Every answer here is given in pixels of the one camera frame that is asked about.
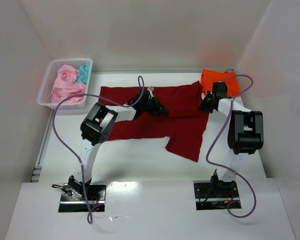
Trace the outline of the dark red t shirt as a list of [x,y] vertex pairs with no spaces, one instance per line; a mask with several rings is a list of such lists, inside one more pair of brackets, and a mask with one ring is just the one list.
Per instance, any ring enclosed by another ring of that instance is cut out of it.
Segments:
[[108,140],[152,139],[169,137],[165,146],[170,153],[198,162],[209,114],[199,109],[201,84],[156,86],[153,94],[169,114],[143,113],[138,119],[114,125]]

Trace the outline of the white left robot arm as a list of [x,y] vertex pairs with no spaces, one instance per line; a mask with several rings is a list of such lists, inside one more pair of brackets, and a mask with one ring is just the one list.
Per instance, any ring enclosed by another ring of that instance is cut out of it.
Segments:
[[76,197],[83,199],[84,193],[88,192],[96,155],[101,144],[110,137],[115,123],[134,121],[143,113],[154,117],[169,114],[169,110],[154,96],[152,87],[139,89],[136,96],[123,105],[110,106],[100,102],[94,104],[80,125],[81,162],[68,179],[68,186]]

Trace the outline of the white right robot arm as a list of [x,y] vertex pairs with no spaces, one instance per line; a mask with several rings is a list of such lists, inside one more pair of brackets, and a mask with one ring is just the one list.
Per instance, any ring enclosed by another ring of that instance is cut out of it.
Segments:
[[[222,173],[214,171],[210,179],[210,193],[219,197],[222,192],[234,187],[236,176],[249,155],[255,154],[264,144],[263,113],[245,108],[228,96],[225,82],[214,82],[212,90],[207,91],[199,108],[208,113],[217,111],[226,115],[226,121],[209,147],[205,160],[207,163],[222,168]],[[228,152],[224,163],[209,160],[210,153],[219,137],[228,126]]]

